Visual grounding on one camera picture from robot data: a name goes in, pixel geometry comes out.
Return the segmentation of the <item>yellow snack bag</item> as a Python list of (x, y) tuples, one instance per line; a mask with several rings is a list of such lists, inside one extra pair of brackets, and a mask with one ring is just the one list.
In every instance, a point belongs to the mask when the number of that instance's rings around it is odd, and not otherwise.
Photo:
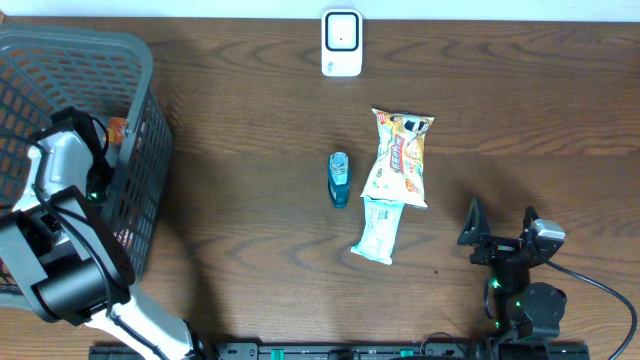
[(435, 117), (376, 108), (371, 111), (376, 119), (379, 142), (361, 196), (426, 209), (425, 138)]

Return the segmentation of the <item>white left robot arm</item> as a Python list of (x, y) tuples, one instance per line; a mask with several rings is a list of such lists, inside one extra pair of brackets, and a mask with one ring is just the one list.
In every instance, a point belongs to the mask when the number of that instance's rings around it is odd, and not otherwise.
[(104, 331), (145, 359), (211, 359), (188, 323), (142, 292), (123, 245), (101, 220), (114, 169), (107, 128), (66, 107), (26, 138), (24, 192), (1, 219), (1, 260), (42, 320)]

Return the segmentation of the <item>blue liquid bottle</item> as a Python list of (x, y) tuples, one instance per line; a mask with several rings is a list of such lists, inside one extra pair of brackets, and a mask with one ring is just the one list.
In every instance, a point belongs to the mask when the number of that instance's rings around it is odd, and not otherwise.
[(349, 157), (335, 152), (328, 158), (328, 193), (335, 208), (345, 208), (349, 199), (351, 172)]

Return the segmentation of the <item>teal white wipes pack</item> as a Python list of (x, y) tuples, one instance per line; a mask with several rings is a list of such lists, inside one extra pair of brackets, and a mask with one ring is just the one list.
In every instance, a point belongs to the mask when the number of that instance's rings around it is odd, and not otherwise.
[(350, 251), (368, 260), (391, 265), (403, 209), (402, 202), (365, 197), (365, 226), (360, 241)]

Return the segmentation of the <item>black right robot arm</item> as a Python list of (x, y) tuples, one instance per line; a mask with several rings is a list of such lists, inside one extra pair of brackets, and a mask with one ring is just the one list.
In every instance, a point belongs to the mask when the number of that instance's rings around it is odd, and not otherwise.
[(548, 283), (532, 282), (530, 269), (551, 259), (565, 237), (558, 223), (540, 218), (531, 206), (525, 209), (518, 237), (493, 235), (484, 205), (478, 198), (471, 201), (457, 243), (473, 248), (472, 264), (490, 268), (484, 311), (496, 322), (496, 333), (473, 345), (472, 358), (551, 357), (550, 341), (560, 334), (567, 298)]

